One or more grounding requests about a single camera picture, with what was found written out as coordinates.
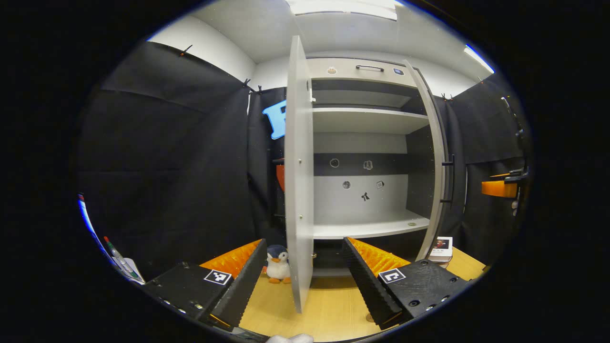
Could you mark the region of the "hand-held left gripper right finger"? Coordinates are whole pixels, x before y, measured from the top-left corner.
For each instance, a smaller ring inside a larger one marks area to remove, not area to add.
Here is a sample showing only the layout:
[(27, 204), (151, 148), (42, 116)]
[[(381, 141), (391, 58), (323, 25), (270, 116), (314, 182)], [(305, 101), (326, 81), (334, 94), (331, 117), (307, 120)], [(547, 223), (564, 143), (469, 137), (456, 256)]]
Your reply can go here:
[(401, 325), (441, 306), (469, 284), (429, 259), (408, 262), (352, 237), (344, 237), (342, 254), (380, 329)]

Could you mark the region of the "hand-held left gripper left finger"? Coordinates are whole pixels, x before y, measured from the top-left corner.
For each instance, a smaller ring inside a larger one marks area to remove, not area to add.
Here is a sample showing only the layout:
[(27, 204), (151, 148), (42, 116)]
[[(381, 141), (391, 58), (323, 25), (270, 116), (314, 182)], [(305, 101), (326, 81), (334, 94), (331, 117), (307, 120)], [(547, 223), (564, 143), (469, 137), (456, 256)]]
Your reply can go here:
[(182, 262), (143, 285), (161, 305), (205, 325), (239, 326), (267, 258), (266, 239), (207, 262)]

